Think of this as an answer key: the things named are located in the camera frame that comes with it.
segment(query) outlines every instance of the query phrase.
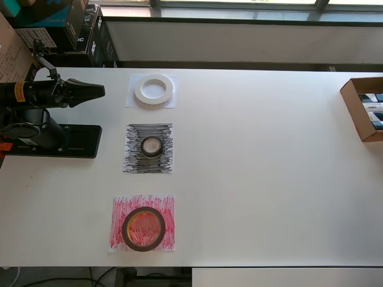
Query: label on box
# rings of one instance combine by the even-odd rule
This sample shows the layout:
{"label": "label on box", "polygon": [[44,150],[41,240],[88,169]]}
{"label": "label on box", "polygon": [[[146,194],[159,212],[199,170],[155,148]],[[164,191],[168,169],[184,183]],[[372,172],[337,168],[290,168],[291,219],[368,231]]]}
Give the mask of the label on box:
{"label": "label on box", "polygon": [[45,28],[15,29],[15,31],[30,49],[34,47],[34,39],[41,39],[48,48],[57,48]]}
{"label": "label on box", "polygon": [[97,23],[97,27],[98,27],[98,29],[100,29],[101,28],[101,24],[102,24],[102,18],[101,18],[101,16],[98,18],[98,23]]}
{"label": "label on box", "polygon": [[370,121],[380,121],[380,119],[373,112],[368,112]]}
{"label": "label on box", "polygon": [[83,8],[83,10],[85,10],[85,4],[86,4],[85,0],[80,0],[80,2],[81,2],[81,7]]}
{"label": "label on box", "polygon": [[375,94],[359,94],[362,103],[377,103],[378,99]]}
{"label": "label on box", "polygon": [[367,112],[382,112],[383,106],[381,103],[363,103]]}
{"label": "label on box", "polygon": [[99,20],[98,15],[102,15],[99,8],[100,7],[98,5],[95,5],[95,4],[88,5],[87,10],[85,12],[83,26],[88,26],[91,28],[95,28],[97,26],[96,22]]}

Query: wall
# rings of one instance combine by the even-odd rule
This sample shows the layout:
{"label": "wall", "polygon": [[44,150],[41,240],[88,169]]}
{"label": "wall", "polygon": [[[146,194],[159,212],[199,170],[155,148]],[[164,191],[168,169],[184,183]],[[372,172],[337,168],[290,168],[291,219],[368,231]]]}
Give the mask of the wall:
{"label": "wall", "polygon": [[108,22],[120,60],[383,63],[383,28]]}

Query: window sill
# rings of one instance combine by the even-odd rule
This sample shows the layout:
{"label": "window sill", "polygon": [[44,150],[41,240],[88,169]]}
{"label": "window sill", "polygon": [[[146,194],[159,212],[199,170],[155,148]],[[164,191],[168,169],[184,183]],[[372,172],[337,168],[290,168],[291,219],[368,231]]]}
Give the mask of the window sill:
{"label": "window sill", "polygon": [[158,8],[103,5],[113,22],[228,23],[255,25],[382,27],[383,13],[328,11],[227,10],[208,8]]}

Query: black cable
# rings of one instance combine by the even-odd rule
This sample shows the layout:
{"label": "black cable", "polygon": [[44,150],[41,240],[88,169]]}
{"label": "black cable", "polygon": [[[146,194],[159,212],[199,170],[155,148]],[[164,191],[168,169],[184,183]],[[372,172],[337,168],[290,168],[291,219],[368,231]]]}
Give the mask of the black cable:
{"label": "black cable", "polygon": [[99,279],[97,279],[96,284],[95,284],[94,287],[97,287],[97,284],[102,285],[101,283],[99,283],[99,281],[101,280],[101,278],[103,278],[106,274],[108,274],[109,271],[111,271],[111,270],[113,270],[113,269],[115,269],[115,267],[111,267],[111,268],[109,268],[107,271],[105,271],[105,272],[103,273],[103,275],[101,275],[101,276],[99,277]]}
{"label": "black cable", "polygon": [[33,286],[33,285],[37,285],[37,284],[42,284],[42,283],[46,283],[46,282],[50,282],[50,281],[62,281],[62,280],[71,280],[71,281],[76,281],[76,280],[82,280],[82,281],[95,281],[95,279],[91,279],[91,278],[51,278],[51,279],[46,279],[46,280],[42,280],[42,281],[36,281],[36,282],[32,282],[32,283],[29,283],[27,285],[23,285],[21,287],[28,287],[28,286]]}
{"label": "black cable", "polygon": [[93,285],[93,276],[92,276],[92,268],[90,268],[90,266],[89,266],[89,274],[90,274],[90,278],[92,279],[92,281],[90,281],[90,283],[92,284],[92,287],[94,287],[94,285]]}
{"label": "black cable", "polygon": [[48,112],[47,109],[43,108],[42,106],[38,106],[36,103],[32,103],[32,99],[29,100],[29,103],[33,106],[35,106],[36,108],[39,108],[39,109],[42,109],[43,112],[45,112],[47,114],[47,120],[41,124],[37,124],[37,125],[34,125],[34,126],[44,126],[45,124],[48,124],[49,121],[50,121],[50,113]]}
{"label": "black cable", "polygon": [[22,120],[20,120],[20,119],[17,117],[16,111],[13,110],[13,112],[14,112],[14,117],[15,117],[15,119],[17,119],[20,123],[25,124],[25,125],[34,126],[34,127],[42,127],[42,126],[44,126],[44,125],[46,125],[46,124],[48,124],[48,123],[50,122],[50,113],[49,113],[48,110],[45,109],[45,108],[41,108],[41,109],[42,109],[42,111],[45,112],[45,114],[47,115],[47,119],[46,119],[46,121],[45,121],[45,122],[42,122],[41,124],[32,124],[32,123],[28,123],[28,122],[26,122],[26,121],[22,121]]}

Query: white table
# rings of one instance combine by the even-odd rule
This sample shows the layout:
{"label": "white table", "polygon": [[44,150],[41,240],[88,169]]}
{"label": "white table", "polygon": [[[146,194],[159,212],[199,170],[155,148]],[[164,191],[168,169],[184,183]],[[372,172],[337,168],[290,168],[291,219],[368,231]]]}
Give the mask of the white table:
{"label": "white table", "polygon": [[[59,69],[106,96],[52,109],[97,124],[94,160],[5,158],[0,266],[383,265],[383,143],[339,94],[378,74]],[[177,108],[125,108],[132,73],[179,76]],[[40,71],[37,79],[46,79]],[[122,173],[128,123],[174,123],[172,175]],[[108,253],[114,196],[175,194],[174,252]]]}
{"label": "white table", "polygon": [[193,268],[193,287],[381,287],[377,268]]}

